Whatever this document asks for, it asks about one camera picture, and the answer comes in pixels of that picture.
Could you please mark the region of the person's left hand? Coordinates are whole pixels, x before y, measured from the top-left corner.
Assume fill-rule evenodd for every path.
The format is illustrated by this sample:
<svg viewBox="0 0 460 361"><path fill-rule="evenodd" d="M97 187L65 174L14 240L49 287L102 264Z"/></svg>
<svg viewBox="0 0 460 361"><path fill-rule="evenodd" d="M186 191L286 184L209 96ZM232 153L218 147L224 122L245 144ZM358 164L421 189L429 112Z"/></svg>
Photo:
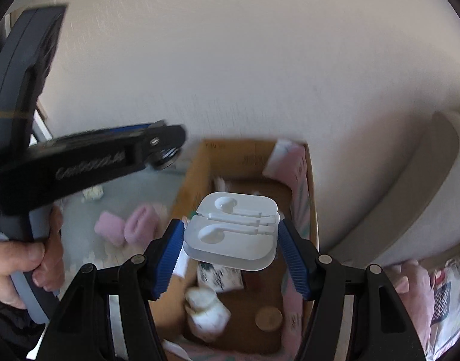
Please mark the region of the person's left hand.
<svg viewBox="0 0 460 361"><path fill-rule="evenodd" d="M64 223L59 207L52 208L49 217L50 235L46 243L25 244L0 241L0 301L20 310L26 308L10 275L16 271L31 271L33 283L53 292L64 284L64 249L59 231Z"/></svg>

